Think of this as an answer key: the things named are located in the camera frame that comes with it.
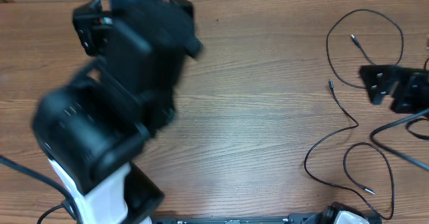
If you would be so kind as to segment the black usb cable long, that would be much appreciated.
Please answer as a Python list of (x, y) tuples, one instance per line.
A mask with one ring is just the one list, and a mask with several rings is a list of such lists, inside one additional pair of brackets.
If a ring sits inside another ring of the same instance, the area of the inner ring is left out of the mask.
[(328, 65), (330, 66), (332, 73), (336, 76), (336, 78), (338, 80), (340, 80), (342, 83), (344, 83), (345, 85), (355, 88), (355, 89), (365, 89), (364, 86), (359, 86), (359, 85), (354, 85), (350, 82), (347, 82), (345, 79), (343, 79), (340, 74), (336, 71), (334, 64), (332, 63), (331, 57), (330, 57), (330, 50), (329, 50), (329, 39), (330, 39), (330, 35), (331, 33), (335, 30), (335, 28), (344, 20), (346, 19), (348, 16), (354, 14), (354, 13), (358, 13), (358, 12), (368, 12), (368, 13), (372, 13), (375, 15), (378, 15), (379, 17), (384, 18), (385, 20), (387, 20), (388, 22), (390, 22), (399, 32), (400, 34), (400, 54), (398, 56), (398, 59), (396, 61), (396, 63), (394, 64), (395, 66), (398, 66), (403, 58), (404, 55), (404, 48), (405, 48), (405, 39), (404, 39), (404, 31), (403, 29), (390, 17), (386, 16), (385, 14), (379, 12), (379, 11), (375, 11), (372, 9), (354, 9), (348, 13), (346, 13), (345, 15), (343, 15), (338, 21), (336, 21), (334, 23), (334, 25), (329, 29), (326, 38), (325, 38), (325, 50), (326, 50), (326, 59), (328, 62)]

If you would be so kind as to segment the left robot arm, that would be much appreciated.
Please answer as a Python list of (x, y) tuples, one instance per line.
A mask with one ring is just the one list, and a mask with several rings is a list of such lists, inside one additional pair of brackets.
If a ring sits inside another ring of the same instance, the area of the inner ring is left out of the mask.
[(109, 3), (73, 11), (91, 61), (41, 99), (32, 129), (77, 223), (144, 223), (164, 193), (134, 158), (173, 120), (175, 86), (202, 43), (191, 1)]

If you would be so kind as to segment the black usb cable short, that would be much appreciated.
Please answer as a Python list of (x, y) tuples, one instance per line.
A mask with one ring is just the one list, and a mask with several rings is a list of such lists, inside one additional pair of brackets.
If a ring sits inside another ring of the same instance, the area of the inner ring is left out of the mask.
[(332, 95), (332, 98), (334, 99), (334, 101), (335, 101), (335, 103), (337, 104), (337, 106), (339, 107), (339, 109), (343, 112), (343, 114), (347, 117), (347, 118), (349, 118), (353, 123), (354, 123), (354, 125), (352, 125), (352, 126), (348, 126), (348, 127), (344, 127), (344, 128), (340, 128), (340, 129), (338, 129), (338, 130), (336, 130), (336, 131), (333, 131), (333, 132), (331, 132), (331, 133), (328, 133), (327, 135), (325, 135), (324, 137), (322, 137), (320, 140), (318, 140), (308, 151), (307, 151), (307, 153), (306, 153), (306, 155), (305, 155), (305, 157), (304, 157), (304, 160), (303, 160), (303, 165), (304, 165), (304, 171), (307, 173), (307, 175), (309, 175), (309, 177), (311, 177), (311, 179), (313, 179), (313, 180), (315, 180), (315, 181), (317, 181), (317, 182), (319, 182), (319, 183), (321, 183), (321, 184), (323, 184), (323, 185), (326, 185), (326, 186), (329, 186), (329, 187), (333, 187), (333, 188), (339, 188), (339, 189), (341, 189), (341, 190), (347, 190), (347, 191), (350, 191), (350, 192), (352, 192), (352, 193), (354, 193), (354, 194), (356, 194), (372, 211), (373, 211), (373, 213), (375, 214), (375, 215), (377, 215), (380, 219), (383, 219), (383, 220), (386, 220), (386, 221), (389, 221), (389, 220), (392, 220), (393, 219), (393, 216), (394, 216), (394, 213), (395, 213), (395, 182), (394, 182), (394, 177), (393, 177), (393, 171), (392, 171), (392, 168), (391, 168), (391, 164), (389, 163), (389, 160), (387, 159), (387, 156), (378, 148), (378, 147), (375, 147), (373, 144), (370, 144), (370, 143), (368, 143), (368, 142), (358, 142), (358, 143), (356, 143), (356, 144), (353, 144), (353, 145), (351, 145), (347, 150), (346, 150), (346, 152), (345, 152), (345, 154), (344, 154), (344, 156), (343, 156), (343, 170), (344, 170), (344, 173), (345, 173), (345, 175), (346, 175), (346, 177), (355, 185), (355, 186), (357, 186), (357, 187), (359, 187), (360, 189), (362, 189), (362, 190), (364, 190), (365, 192), (368, 192), (368, 193), (370, 193), (370, 194), (372, 194), (372, 195), (374, 195), (375, 194), (375, 192), (371, 189), (371, 188), (369, 188), (369, 187), (367, 187), (367, 186), (365, 186), (365, 185), (363, 185), (363, 184), (361, 184), (361, 183), (359, 183), (359, 182), (357, 182), (350, 174), (349, 174), (349, 171), (348, 171), (348, 169), (347, 169), (347, 157), (348, 157), (348, 155), (349, 155), (349, 153), (351, 152), (351, 150), (353, 150), (354, 148), (356, 148), (356, 147), (358, 147), (358, 146), (367, 146), (367, 147), (370, 147), (370, 148), (372, 148), (373, 150), (375, 150), (376, 152), (378, 152), (380, 155), (381, 155), (381, 157), (383, 158), (383, 160), (385, 161), (385, 163), (386, 163), (386, 166), (387, 166), (387, 170), (388, 170), (388, 173), (389, 173), (389, 179), (390, 179), (390, 184), (391, 184), (391, 211), (390, 211), (390, 214), (389, 214), (389, 216), (388, 217), (386, 217), (386, 216), (383, 216), (379, 211), (377, 211), (376, 210), (376, 208), (375, 207), (373, 207), (370, 203), (369, 203), (369, 201), (361, 194), (361, 193), (359, 193), (357, 190), (355, 190), (355, 189), (353, 189), (353, 188), (351, 188), (351, 187), (347, 187), (347, 186), (343, 186), (343, 185), (340, 185), (340, 184), (335, 184), (335, 183), (332, 183), (332, 182), (327, 182), (327, 181), (325, 181), (325, 180), (322, 180), (322, 179), (320, 179), (320, 178), (318, 178), (318, 177), (316, 177), (315, 175), (313, 175), (309, 170), (308, 170), (308, 167), (307, 167), (307, 163), (308, 163), (308, 159), (309, 159), (309, 157), (310, 157), (310, 155), (311, 155), (311, 153), (322, 143), (322, 142), (324, 142), (324, 141), (326, 141), (328, 138), (330, 138), (330, 137), (333, 137), (333, 136), (335, 136), (335, 135), (337, 135), (337, 134), (339, 134), (339, 133), (342, 133), (342, 132), (344, 132), (344, 131), (348, 131), (348, 130), (352, 130), (352, 129), (355, 129), (355, 128), (358, 128), (358, 126), (359, 126), (359, 122), (353, 117), (353, 116), (351, 116), (348, 112), (347, 112), (347, 110), (341, 105), (341, 103), (340, 103), (340, 101), (338, 100), (338, 98), (337, 98), (337, 96), (336, 96), (336, 93), (335, 93), (335, 90), (334, 90), (334, 83), (333, 83), (333, 80), (332, 79), (329, 79), (328, 80), (328, 89), (329, 89), (329, 91), (330, 91), (330, 93), (331, 93), (331, 95)]

